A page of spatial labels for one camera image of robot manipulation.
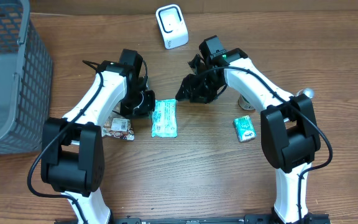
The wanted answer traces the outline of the teal wet wipes pack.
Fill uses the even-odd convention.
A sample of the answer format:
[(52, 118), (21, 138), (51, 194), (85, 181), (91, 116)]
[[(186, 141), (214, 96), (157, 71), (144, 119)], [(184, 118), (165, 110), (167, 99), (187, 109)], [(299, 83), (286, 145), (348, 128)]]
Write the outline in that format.
[(152, 113), (152, 137), (175, 138), (177, 137), (175, 99), (156, 100)]

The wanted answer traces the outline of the brown snack bag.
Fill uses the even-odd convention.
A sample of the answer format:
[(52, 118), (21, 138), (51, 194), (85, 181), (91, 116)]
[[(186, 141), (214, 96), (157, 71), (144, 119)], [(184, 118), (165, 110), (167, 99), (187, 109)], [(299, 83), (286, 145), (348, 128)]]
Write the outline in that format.
[(133, 141), (135, 139), (131, 120), (116, 113), (111, 113), (102, 128), (102, 137), (112, 137)]

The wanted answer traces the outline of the green lid jar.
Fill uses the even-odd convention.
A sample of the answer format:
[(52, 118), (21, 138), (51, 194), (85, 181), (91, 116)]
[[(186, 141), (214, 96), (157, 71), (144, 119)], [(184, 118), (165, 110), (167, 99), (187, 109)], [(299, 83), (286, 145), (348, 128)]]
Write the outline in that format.
[(255, 108), (242, 96), (239, 96), (238, 104), (243, 110), (252, 111), (255, 110)]

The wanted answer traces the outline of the small teal tissue pack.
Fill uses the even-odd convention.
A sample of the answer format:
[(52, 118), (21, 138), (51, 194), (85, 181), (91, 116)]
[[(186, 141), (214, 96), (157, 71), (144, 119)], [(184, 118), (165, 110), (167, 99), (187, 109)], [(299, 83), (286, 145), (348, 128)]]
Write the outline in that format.
[(256, 132), (249, 115), (236, 118), (233, 121), (239, 142), (246, 142), (256, 138)]

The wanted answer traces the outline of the yellow dish soap bottle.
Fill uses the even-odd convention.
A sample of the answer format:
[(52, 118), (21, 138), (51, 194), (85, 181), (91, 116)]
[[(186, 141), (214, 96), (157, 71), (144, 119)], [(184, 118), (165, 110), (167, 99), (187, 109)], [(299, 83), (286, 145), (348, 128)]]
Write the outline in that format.
[(304, 88), (296, 93), (296, 96), (306, 95), (308, 98), (314, 97), (314, 90), (310, 88)]

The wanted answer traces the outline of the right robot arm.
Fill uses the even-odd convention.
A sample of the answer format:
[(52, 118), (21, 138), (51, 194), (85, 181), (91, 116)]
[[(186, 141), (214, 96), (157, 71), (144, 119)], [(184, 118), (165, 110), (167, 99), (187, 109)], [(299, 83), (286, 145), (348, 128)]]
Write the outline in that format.
[(276, 199), (270, 223), (324, 223), (306, 207), (306, 170), (321, 147), (311, 100), (295, 96), (271, 82), (239, 48), (226, 50), (217, 36), (200, 43), (188, 64), (176, 100), (210, 103), (222, 87), (237, 90), (260, 115), (261, 146), (275, 168)]

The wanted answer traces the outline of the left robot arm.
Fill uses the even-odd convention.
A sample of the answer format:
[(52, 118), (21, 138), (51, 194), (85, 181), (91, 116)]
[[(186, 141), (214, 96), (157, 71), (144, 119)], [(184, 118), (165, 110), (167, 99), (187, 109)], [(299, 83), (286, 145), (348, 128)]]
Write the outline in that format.
[(155, 93), (140, 75), (146, 63), (135, 50), (124, 49), (118, 62), (85, 63), (95, 80), (80, 102), (62, 118), (49, 118), (42, 131), (40, 176), (55, 198), (65, 198), (77, 223), (113, 223), (100, 185), (104, 176), (103, 126), (115, 107), (124, 119), (145, 118), (155, 108)]

